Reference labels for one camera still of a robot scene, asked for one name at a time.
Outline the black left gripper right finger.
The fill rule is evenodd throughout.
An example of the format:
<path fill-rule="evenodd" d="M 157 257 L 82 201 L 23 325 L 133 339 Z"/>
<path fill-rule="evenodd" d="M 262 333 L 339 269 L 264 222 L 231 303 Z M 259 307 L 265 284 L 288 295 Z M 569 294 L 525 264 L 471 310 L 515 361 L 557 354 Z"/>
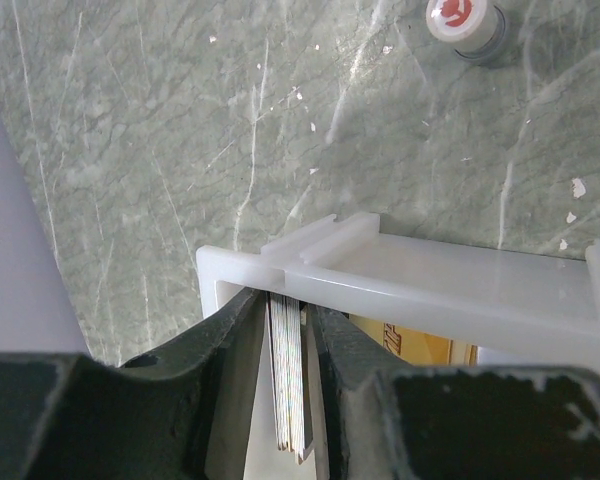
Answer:
<path fill-rule="evenodd" d="M 600 376 L 413 366 L 342 313 L 307 310 L 320 479 L 600 479 Z"/>

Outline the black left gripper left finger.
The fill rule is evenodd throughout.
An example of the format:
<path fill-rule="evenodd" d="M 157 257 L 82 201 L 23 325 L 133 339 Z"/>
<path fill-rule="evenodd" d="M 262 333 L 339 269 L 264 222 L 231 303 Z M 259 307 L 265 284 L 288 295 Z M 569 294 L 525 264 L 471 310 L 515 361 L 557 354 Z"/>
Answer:
<path fill-rule="evenodd" d="M 114 368 L 0 353 L 0 479 L 240 479 L 260 362 L 260 294 Z"/>

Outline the white card tray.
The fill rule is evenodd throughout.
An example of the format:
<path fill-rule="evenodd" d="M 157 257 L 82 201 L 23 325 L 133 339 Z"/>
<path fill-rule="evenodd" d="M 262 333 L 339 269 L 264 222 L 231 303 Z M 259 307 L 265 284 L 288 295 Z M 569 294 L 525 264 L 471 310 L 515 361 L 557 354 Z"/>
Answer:
<path fill-rule="evenodd" d="M 327 216 L 243 253 L 196 253 L 205 316 L 251 287 L 487 349 L 488 363 L 576 365 L 600 374 L 600 239 L 581 260 L 384 234 L 376 214 Z"/>

